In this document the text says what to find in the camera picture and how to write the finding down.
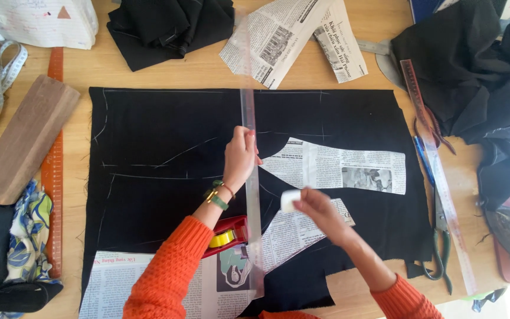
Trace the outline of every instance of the blue pen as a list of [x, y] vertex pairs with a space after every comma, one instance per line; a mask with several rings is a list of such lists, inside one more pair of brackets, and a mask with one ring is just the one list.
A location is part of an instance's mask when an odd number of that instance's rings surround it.
[[420, 156], [422, 161], [422, 166], [424, 166], [424, 170], [426, 171], [426, 175], [429, 178], [429, 183], [434, 187], [434, 176], [432, 175], [432, 171], [430, 170], [430, 165], [428, 160], [426, 159], [426, 155], [424, 154], [424, 145], [421, 142], [421, 138], [418, 136], [413, 137], [414, 146], [416, 147], [416, 151], [418, 152], [418, 156]]

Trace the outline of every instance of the woman's left hand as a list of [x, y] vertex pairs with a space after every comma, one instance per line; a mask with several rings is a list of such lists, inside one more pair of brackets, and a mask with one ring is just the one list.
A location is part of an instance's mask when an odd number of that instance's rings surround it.
[[225, 167], [222, 178], [234, 193], [245, 184], [254, 165], [263, 164], [257, 154], [259, 151], [255, 146], [255, 131], [236, 126], [233, 130], [233, 138], [225, 148]]

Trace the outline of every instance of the yellow tape roll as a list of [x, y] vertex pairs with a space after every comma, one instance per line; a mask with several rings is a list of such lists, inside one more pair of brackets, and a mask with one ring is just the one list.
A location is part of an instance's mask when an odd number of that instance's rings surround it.
[[223, 233], [221, 235], [213, 236], [208, 247], [209, 248], [221, 247], [221, 246], [225, 245], [226, 243], [231, 243], [231, 241], [234, 239], [235, 239], [235, 236], [233, 236], [233, 230], [228, 229], [225, 233]]

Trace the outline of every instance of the hand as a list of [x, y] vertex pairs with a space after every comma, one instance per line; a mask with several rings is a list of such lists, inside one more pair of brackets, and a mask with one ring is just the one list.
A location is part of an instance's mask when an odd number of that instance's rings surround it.
[[300, 191], [300, 201], [294, 201], [293, 204], [298, 211], [307, 214], [334, 245], [344, 246], [344, 243], [357, 235], [346, 225], [329, 196], [323, 192], [305, 188]]
[[243, 126], [236, 126], [233, 138], [225, 148], [225, 167], [223, 182], [236, 193], [251, 175], [254, 165], [263, 162], [257, 156], [259, 151], [255, 146], [255, 131]]

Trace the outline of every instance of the orange sweater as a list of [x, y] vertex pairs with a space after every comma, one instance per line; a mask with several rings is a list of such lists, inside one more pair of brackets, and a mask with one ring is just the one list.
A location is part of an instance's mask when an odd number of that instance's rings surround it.
[[[188, 216], [160, 246], [123, 308], [124, 319], [184, 318], [182, 300], [202, 254], [214, 232]], [[443, 318], [424, 295], [397, 275], [397, 282], [383, 292], [371, 293], [387, 319]], [[260, 319], [317, 319], [300, 311], [269, 313]]]

